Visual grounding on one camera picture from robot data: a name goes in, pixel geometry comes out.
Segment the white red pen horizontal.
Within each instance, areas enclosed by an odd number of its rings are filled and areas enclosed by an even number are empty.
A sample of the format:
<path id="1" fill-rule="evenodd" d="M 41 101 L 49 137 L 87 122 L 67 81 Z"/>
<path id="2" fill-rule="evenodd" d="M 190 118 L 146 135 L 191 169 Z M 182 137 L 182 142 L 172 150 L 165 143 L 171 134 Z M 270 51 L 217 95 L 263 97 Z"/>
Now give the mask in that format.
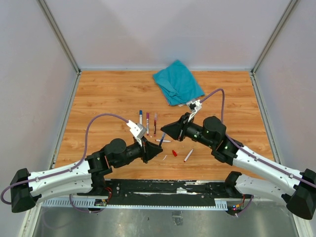
<path id="1" fill-rule="evenodd" d="M 156 139 L 155 140 L 156 142 L 163 142 L 163 143 L 170 143 L 171 141 L 170 140 L 161 140 L 161 139 Z"/>

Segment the dark blue thin pen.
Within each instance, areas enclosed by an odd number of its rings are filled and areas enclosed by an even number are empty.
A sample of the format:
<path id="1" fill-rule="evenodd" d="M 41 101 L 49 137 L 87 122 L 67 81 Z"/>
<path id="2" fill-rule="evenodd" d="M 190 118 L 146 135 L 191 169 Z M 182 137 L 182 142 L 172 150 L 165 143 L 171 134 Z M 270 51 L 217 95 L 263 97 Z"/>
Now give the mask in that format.
<path id="1" fill-rule="evenodd" d="M 159 142 L 159 147 L 162 146 L 162 143 L 164 141 L 165 135 L 166 135 L 166 133 L 163 132 L 162 137 L 161 137 L 160 142 Z"/>

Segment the pink translucent gel pen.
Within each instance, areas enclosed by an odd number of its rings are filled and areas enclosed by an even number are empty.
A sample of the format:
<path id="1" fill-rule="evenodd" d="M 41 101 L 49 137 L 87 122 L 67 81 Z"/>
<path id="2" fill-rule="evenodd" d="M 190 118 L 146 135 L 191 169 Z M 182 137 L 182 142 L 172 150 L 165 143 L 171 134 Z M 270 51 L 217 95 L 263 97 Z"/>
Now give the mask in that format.
<path id="1" fill-rule="evenodd" d="M 157 134 L 157 119 L 158 119 L 158 114 L 154 114 L 154 136 Z"/>

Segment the purple white marker pen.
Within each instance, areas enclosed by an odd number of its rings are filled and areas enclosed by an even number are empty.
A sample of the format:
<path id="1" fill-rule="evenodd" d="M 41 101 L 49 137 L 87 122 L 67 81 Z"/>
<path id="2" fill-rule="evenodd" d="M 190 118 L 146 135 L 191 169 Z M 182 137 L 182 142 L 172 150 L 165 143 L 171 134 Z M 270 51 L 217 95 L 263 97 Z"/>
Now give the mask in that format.
<path id="1" fill-rule="evenodd" d="M 149 136 L 149 120 L 150 120 L 150 114 L 146 112 L 146 135 Z"/>

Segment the blue white marker pen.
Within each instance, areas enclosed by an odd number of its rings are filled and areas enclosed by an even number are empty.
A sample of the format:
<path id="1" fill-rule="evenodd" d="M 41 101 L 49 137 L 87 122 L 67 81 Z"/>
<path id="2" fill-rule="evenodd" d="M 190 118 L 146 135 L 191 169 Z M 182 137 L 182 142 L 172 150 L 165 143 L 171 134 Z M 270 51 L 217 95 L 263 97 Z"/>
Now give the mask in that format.
<path id="1" fill-rule="evenodd" d="M 143 125 L 143 111 L 142 110 L 139 111 L 139 123 Z"/>

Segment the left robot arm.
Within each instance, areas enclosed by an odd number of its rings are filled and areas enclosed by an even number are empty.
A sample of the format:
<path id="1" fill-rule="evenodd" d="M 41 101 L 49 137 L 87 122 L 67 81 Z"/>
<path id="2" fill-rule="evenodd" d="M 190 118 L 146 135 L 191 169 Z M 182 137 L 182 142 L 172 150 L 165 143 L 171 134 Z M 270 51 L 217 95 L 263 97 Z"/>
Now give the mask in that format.
<path id="1" fill-rule="evenodd" d="M 162 151 L 160 145 L 146 138 L 131 145 L 117 138 L 88 155 L 83 162 L 40 172 L 20 169 L 10 183 L 11 211 L 24 212 L 37 203 L 70 194 L 101 195 L 106 189 L 104 177 L 114 168 L 128 165 L 137 158 L 147 163 Z"/>

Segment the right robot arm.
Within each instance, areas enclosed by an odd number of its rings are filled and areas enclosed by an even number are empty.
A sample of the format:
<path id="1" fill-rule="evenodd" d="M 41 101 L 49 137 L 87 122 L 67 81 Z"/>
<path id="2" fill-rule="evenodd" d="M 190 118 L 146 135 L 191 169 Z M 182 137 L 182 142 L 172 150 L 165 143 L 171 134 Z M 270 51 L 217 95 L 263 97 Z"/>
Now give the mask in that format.
<path id="1" fill-rule="evenodd" d="M 174 140 L 188 137 L 211 149 L 221 163 L 249 170 L 261 177 L 251 178 L 231 172 L 224 184 L 224 193 L 231 198 L 238 194 L 253 195 L 284 204 L 294 215 L 311 220 L 316 210 L 316 173 L 300 171 L 265 158 L 226 134 L 226 126 L 216 116 L 207 117 L 203 125 L 195 124 L 189 113 L 161 128 Z"/>

